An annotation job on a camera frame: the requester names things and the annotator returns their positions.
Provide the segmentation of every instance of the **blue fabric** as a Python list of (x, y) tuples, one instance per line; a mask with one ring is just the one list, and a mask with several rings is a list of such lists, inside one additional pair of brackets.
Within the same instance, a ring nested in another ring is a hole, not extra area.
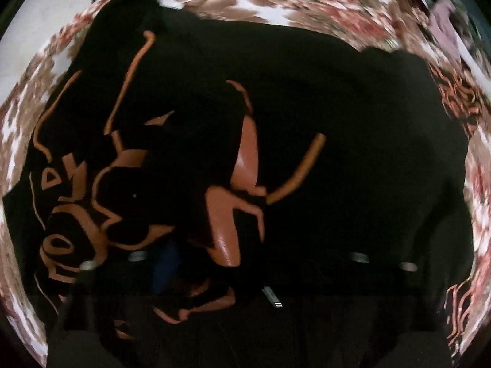
[(152, 282), (152, 291), (154, 293), (161, 293), (165, 286), (169, 283), (169, 280), (176, 273), (181, 258), (177, 245), (174, 242), (169, 242), (161, 251), (154, 267), (154, 276)]

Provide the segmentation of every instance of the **metal grommet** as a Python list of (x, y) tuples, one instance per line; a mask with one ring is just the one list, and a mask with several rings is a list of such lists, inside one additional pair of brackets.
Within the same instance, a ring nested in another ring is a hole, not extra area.
[(363, 253), (357, 253), (357, 252), (351, 253), (351, 260), (353, 260), (354, 262), (358, 262), (358, 263), (369, 263), (370, 262), (370, 259), (368, 258), (367, 255), (365, 255)]
[(137, 252), (131, 252), (128, 256), (129, 262), (141, 262), (147, 258), (147, 252), (144, 250), (139, 250)]
[(399, 267), (401, 267), (401, 269), (403, 269), (404, 271), (409, 272), (416, 272), (418, 270), (418, 266), (410, 262), (402, 262)]
[(80, 265), (80, 270), (89, 271), (89, 270), (93, 270), (96, 267), (97, 267), (97, 264), (95, 263), (94, 260), (87, 260), (86, 262), (83, 262)]

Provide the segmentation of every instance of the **orange line drawing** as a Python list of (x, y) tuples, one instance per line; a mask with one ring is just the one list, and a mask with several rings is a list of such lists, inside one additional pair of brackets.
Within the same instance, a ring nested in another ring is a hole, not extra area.
[(69, 153), (62, 157), (62, 161), (68, 175), (68, 180), (73, 178), (72, 196), (60, 196), (58, 201), (68, 203), (81, 201), (85, 197), (85, 192), (87, 191), (87, 163), (84, 161), (77, 166), (73, 153)]
[(33, 172), (30, 172), (29, 173), (29, 182), (31, 184), (31, 194), (33, 195), (34, 214), (36, 215), (37, 220), (41, 224), (41, 227), (43, 228), (43, 230), (46, 231), (46, 226), (44, 225), (43, 220), (41, 220), (41, 217), (39, 216), (39, 213), (37, 212), (37, 209), (36, 209), (36, 199), (35, 199), (35, 196), (34, 196), (34, 186), (33, 186)]
[(133, 79), (134, 73), (137, 70), (138, 64), (143, 58), (143, 56), (147, 53), (147, 51), (151, 48), (153, 43), (155, 42), (155, 33), (151, 32), (150, 30), (146, 30), (143, 32), (143, 36), (146, 38), (145, 45), (138, 51), (138, 53), (134, 56), (133, 61), (131, 62), (131, 65), (126, 72), (126, 76), (124, 79), (123, 87), (121, 88), (121, 91), (119, 92), (118, 98), (116, 100), (116, 104), (114, 104), (114, 107), (112, 108), (112, 112), (109, 115), (109, 118), (107, 119), (106, 126), (104, 127), (104, 135), (108, 135), (112, 132), (112, 122), (114, 120), (114, 117), (116, 115), (117, 110), (119, 109), (119, 106), (121, 105), (121, 102), (128, 90), (128, 87), (131, 83), (131, 80)]
[(92, 221), (89, 213), (76, 204), (59, 205), (53, 209), (55, 213), (68, 213), (71, 214), (80, 224), (87, 238), (89, 239), (92, 247), (94, 248), (94, 262), (99, 265), (107, 259), (107, 239), (104, 233), (102, 233), (97, 225)]
[(272, 205), (282, 200), (284, 197), (290, 195), (301, 186), (301, 184), (304, 182), (305, 178), (309, 174), (310, 170), (314, 166), (325, 143), (326, 136), (318, 133), (314, 137), (314, 140), (310, 144), (307, 153), (302, 159), (302, 162), (300, 162), (298, 168), (296, 168), (292, 177), (288, 179), (288, 181), (284, 183), (281, 187), (279, 187), (276, 191), (266, 196), (266, 203), (268, 205)]
[(78, 71), (74, 73), (70, 79), (66, 82), (66, 84), (63, 86), (63, 89), (61, 90), (60, 94), (58, 94), (58, 97), (56, 97), (55, 102), (44, 112), (44, 114), (41, 116), (39, 121), (36, 124), (36, 127), (34, 128), (34, 133), (33, 133), (33, 145), (34, 147), (38, 150), (41, 151), (45, 156), (46, 160), (48, 163), (51, 163), (53, 161), (53, 157), (51, 156), (51, 152), (48, 148), (46, 148), (44, 145), (42, 145), (39, 141), (39, 130), (43, 123), (46, 121), (46, 119), (53, 113), (53, 111), (56, 109), (56, 106), (58, 105), (58, 102), (60, 101), (61, 97), (63, 94), (65, 94), (65, 91), (72, 85), (72, 83), (77, 80), (77, 78), (80, 76), (82, 71)]
[(46, 297), (46, 300), (50, 302), (50, 304), (53, 306), (53, 308), (55, 309), (56, 311), (56, 314), (58, 314), (58, 309), (56, 308), (55, 304), (51, 301), (51, 299), (47, 296), (47, 294), (45, 294), (43, 292), (43, 290), (41, 289), (41, 287), (39, 286), (39, 282), (37, 280), (37, 277), (36, 277), (36, 274), (34, 274), (34, 280), (36, 281), (36, 286), (37, 288), (39, 289), (39, 291), (41, 292), (41, 294)]
[(249, 94), (247, 94), (247, 90), (242, 87), (242, 84), (236, 82), (235, 80), (227, 80), (228, 84), (231, 84), (234, 86), (234, 88), (239, 92), (242, 93), (244, 96), (245, 104), (247, 105), (247, 108), (249, 109), (249, 114), (252, 115), (252, 104), (249, 99)]
[(170, 111), (169, 113), (166, 113), (165, 115), (154, 117), (153, 119), (148, 120), (145, 122), (145, 126), (160, 126), (162, 127), (164, 123), (167, 121), (170, 115), (172, 115), (174, 111)]
[[(52, 179), (48, 180), (48, 174), (52, 175)], [(58, 184), (61, 184), (61, 177), (58, 172), (52, 167), (47, 167), (43, 170), (41, 175), (41, 189), (44, 191), (48, 188), (52, 188)]]
[[(111, 138), (114, 143), (114, 148), (116, 149), (117, 152), (116, 159), (109, 166), (103, 168), (97, 174), (97, 176), (94, 179), (94, 183), (92, 184), (92, 200), (91, 200), (92, 206), (98, 212), (107, 216), (107, 220), (104, 223), (102, 223), (101, 226), (101, 231), (104, 234), (106, 233), (107, 229), (111, 225), (123, 221), (123, 218), (120, 215), (114, 213), (113, 211), (99, 204), (99, 202), (97, 201), (97, 194), (99, 192), (99, 183), (101, 182), (102, 178), (107, 173), (109, 173), (114, 167), (128, 167), (128, 168), (141, 167), (147, 153), (147, 151), (144, 150), (125, 150), (118, 131), (113, 131), (111, 133)], [(148, 228), (148, 234), (146, 238), (142, 242), (136, 245), (125, 245), (113, 241), (108, 241), (108, 245), (124, 250), (135, 251), (144, 248), (147, 245), (150, 245), (160, 237), (167, 235), (172, 231), (174, 231), (174, 227), (171, 226), (159, 225), (159, 224), (150, 225)]]

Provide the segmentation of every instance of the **brown pattern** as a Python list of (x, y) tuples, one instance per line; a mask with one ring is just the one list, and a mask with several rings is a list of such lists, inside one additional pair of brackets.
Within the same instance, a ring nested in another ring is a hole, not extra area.
[(452, 326), (452, 332), (447, 336), (448, 346), (453, 351), (452, 357), (460, 351), (459, 344), (466, 327), (466, 319), (470, 313), (471, 297), (474, 285), (470, 283), (474, 272), (460, 284), (455, 284), (447, 289), (444, 310), (448, 313), (447, 324)]
[(244, 21), (267, 23), (257, 17), (258, 11), (237, 8), (237, 0), (193, 0), (186, 3), (187, 10), (203, 18), (220, 19), (223, 21)]
[(457, 118), (467, 137), (471, 138), (482, 116), (484, 97), (481, 90), (472, 88), (455, 72), (444, 72), (431, 63), (428, 64), (428, 67), (440, 91), (443, 107), (448, 117)]
[(429, 22), (427, 14), (423, 12), (424, 9), (420, 0), (393, 0), (389, 11), (397, 38), (406, 51), (446, 71), (454, 71), (455, 68), (452, 67), (443, 51), (436, 44), (428, 41), (418, 26), (418, 24), (426, 25)]
[(466, 159), (466, 186), (464, 197), (469, 206), (475, 250), (475, 274), (470, 297), (470, 313), (462, 336), (462, 354), (474, 339), (482, 325), (489, 322), (491, 301), (491, 115), (483, 106), (483, 118), (478, 130), (469, 142)]

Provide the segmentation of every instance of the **floral fabric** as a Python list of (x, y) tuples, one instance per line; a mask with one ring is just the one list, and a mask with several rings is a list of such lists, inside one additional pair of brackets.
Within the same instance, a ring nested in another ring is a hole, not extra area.
[[(0, 196), (18, 181), (36, 121), (77, 54), (95, 15), (107, 1), (92, 4), (54, 35), (33, 58), (7, 100), (0, 104)], [(386, 51), (405, 49), (434, 67), (465, 79), (468, 87), (476, 85), (468, 72), (452, 67), (445, 53), (428, 37), (428, 13), (414, 0), (160, 0), (160, 3), (190, 10), (203, 18), (304, 28), (340, 38), (358, 50), (369, 46)], [(466, 160), (465, 197), (473, 219), (475, 264), (466, 283), (449, 284), (447, 293), (449, 345), (455, 358), (465, 350), (491, 310), (490, 130), (485, 121), (477, 125)], [(43, 326), (22, 287), (1, 202), (0, 262), (0, 302), (27, 349), (45, 365)]]

